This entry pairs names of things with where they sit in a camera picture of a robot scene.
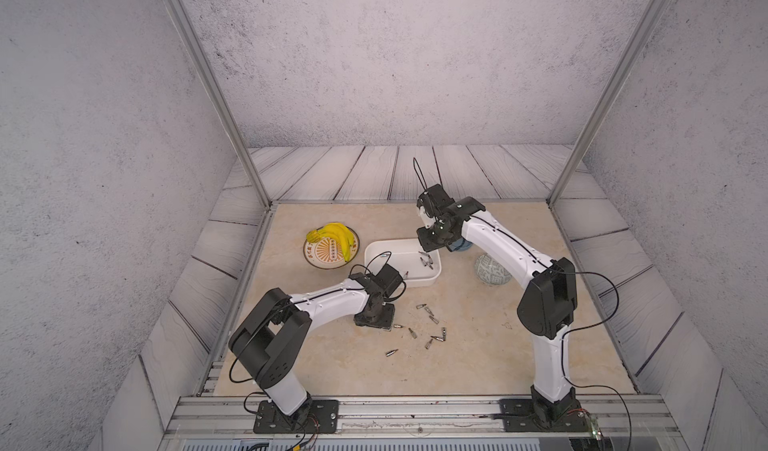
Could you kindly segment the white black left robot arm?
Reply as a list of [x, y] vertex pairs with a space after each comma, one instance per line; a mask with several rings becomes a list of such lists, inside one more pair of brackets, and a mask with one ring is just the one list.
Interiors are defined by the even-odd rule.
[[396, 291], [407, 289], [400, 272], [384, 264], [350, 274], [337, 285], [292, 294], [268, 290], [229, 340], [235, 361], [292, 424], [304, 423], [312, 397], [293, 371], [307, 336], [341, 318], [359, 327], [389, 330], [393, 325]]

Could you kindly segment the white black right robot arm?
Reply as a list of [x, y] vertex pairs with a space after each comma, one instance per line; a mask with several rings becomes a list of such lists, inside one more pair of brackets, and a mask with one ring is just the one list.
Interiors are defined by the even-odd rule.
[[424, 222], [417, 230], [424, 251], [469, 241], [499, 263], [523, 289], [517, 316], [532, 335], [532, 419], [544, 429], [554, 428], [567, 413], [580, 407], [568, 364], [568, 332], [578, 306], [573, 263], [539, 252], [475, 198], [456, 201], [440, 184], [418, 196], [417, 208]]

